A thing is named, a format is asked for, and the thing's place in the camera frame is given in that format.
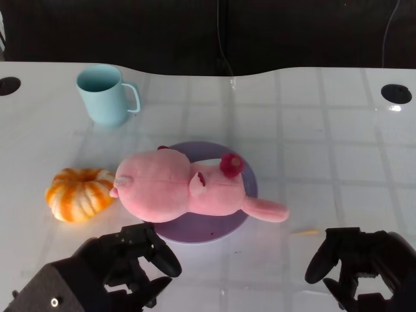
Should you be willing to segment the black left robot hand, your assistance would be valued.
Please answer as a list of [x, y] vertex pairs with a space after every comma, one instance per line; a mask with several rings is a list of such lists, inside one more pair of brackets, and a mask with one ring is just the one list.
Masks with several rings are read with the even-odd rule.
[[158, 295], [182, 273], [176, 255], [148, 222], [90, 239], [74, 256], [81, 259], [103, 285], [126, 285], [130, 290], [107, 293], [111, 311], [142, 311], [145, 307], [155, 307]]

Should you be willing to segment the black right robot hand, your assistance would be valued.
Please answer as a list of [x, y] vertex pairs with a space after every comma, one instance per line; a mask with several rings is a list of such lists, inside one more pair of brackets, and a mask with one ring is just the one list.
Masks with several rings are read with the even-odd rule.
[[[380, 293], [356, 294], [359, 279], [377, 276], [392, 292], [390, 299]], [[395, 232], [328, 228], [305, 281], [323, 281], [345, 311], [414, 311], [415, 250]]]

